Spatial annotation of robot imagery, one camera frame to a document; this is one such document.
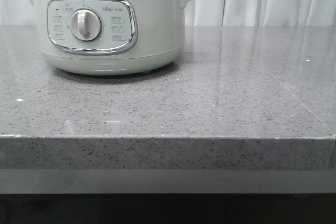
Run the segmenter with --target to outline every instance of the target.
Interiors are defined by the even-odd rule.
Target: slow cooker
[[[90,75],[146,72],[184,46],[190,0],[30,0],[39,46],[62,70]]]

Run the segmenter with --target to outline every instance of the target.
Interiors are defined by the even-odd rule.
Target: speckled countertop
[[[0,168],[336,167],[335,28],[186,28],[148,74],[49,65],[35,27],[0,26]]]

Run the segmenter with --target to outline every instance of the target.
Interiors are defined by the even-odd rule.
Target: chrome panel trim
[[[120,2],[127,7],[129,15],[131,17],[131,29],[132,29],[131,37],[129,38],[129,40],[125,44],[123,44],[119,47],[106,48],[106,49],[79,49],[79,48],[69,48],[69,47],[62,46],[62,45],[58,44],[56,41],[54,41],[53,38],[51,37],[51,35],[49,34],[48,10],[49,10],[50,3],[52,3],[53,1],[64,1],[64,0],[50,0],[49,1],[48,7],[47,7],[47,34],[49,36],[50,41],[54,44],[54,46],[56,46],[58,49],[60,49],[63,52],[67,52],[67,53],[70,53],[70,54],[76,54],[76,55],[103,55],[103,56],[104,55],[114,55],[114,54],[119,54],[119,53],[122,53],[122,52],[125,52],[125,51],[131,49],[135,45],[135,43],[137,42],[137,39],[138,39],[138,36],[139,36],[138,23],[136,21],[135,10],[134,10],[132,4],[128,0],[100,0],[100,1]]]

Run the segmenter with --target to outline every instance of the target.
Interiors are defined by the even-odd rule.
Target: cooker base
[[[88,74],[91,76],[118,76],[122,74],[147,72],[163,67],[175,60],[182,53],[182,50],[183,48],[180,47],[159,55],[115,60],[69,59],[45,52],[42,53],[52,65],[68,72]]]

